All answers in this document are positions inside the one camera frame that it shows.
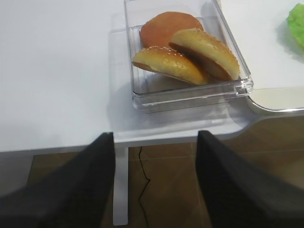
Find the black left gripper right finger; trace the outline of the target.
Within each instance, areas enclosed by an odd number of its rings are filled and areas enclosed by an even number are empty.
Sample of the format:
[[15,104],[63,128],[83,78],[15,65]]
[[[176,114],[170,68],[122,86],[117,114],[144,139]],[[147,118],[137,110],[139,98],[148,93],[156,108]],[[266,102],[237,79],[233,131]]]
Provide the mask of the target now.
[[214,228],[302,228],[304,191],[199,131],[196,174]]

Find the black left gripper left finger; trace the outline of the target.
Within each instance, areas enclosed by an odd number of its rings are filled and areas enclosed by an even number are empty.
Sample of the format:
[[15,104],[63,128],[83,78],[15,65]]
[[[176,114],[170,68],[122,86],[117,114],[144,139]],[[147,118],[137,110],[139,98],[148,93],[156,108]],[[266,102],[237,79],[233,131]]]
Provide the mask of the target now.
[[40,181],[0,199],[2,228],[98,228],[115,173],[113,133],[103,133]]

